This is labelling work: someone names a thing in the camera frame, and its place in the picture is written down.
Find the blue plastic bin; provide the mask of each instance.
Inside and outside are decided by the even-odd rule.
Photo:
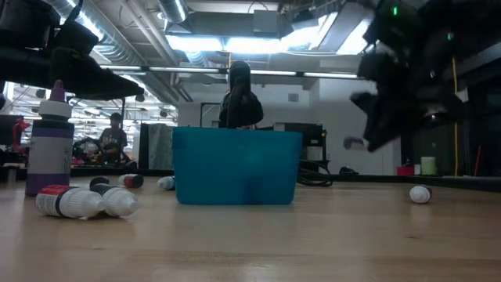
[[[176,197],[181,204],[289,204],[302,134],[174,128]]]

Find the purple label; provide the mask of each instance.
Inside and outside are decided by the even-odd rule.
[[[73,139],[73,130],[61,129],[61,128],[33,128],[31,136]]]
[[[28,174],[26,179],[26,195],[36,196],[49,185],[70,185],[69,174]]]

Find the white wall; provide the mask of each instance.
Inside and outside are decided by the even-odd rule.
[[[200,102],[219,103],[226,93],[226,85],[185,85],[193,97],[193,103],[179,105],[179,126],[199,126]],[[399,141],[391,143],[370,154],[368,152],[346,150],[343,140],[346,136],[362,136],[366,124],[366,114],[349,97],[353,92],[375,92],[375,85],[367,81],[320,79],[311,91],[304,91],[300,85],[253,85],[252,91],[263,105],[265,118],[258,126],[271,126],[274,122],[320,123],[327,130],[327,154],[330,156],[329,169],[338,173],[342,166],[349,166],[363,175],[394,175],[400,165]],[[299,102],[288,102],[289,93],[298,93]],[[204,127],[211,127],[217,121],[218,107],[207,111]]]

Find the man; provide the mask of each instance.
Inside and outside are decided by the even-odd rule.
[[[120,129],[121,121],[122,116],[119,113],[113,113],[110,116],[111,128],[104,129],[101,137],[99,137],[99,143],[101,143],[103,150],[108,155],[116,155],[119,153],[118,143],[120,141],[122,149],[127,146],[127,134]]]

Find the table surface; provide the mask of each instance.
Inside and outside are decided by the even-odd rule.
[[[156,180],[135,214],[89,220],[40,215],[24,183],[3,184],[0,280],[501,279],[501,194],[434,188],[419,205],[408,184],[336,183],[289,206],[186,206]]]

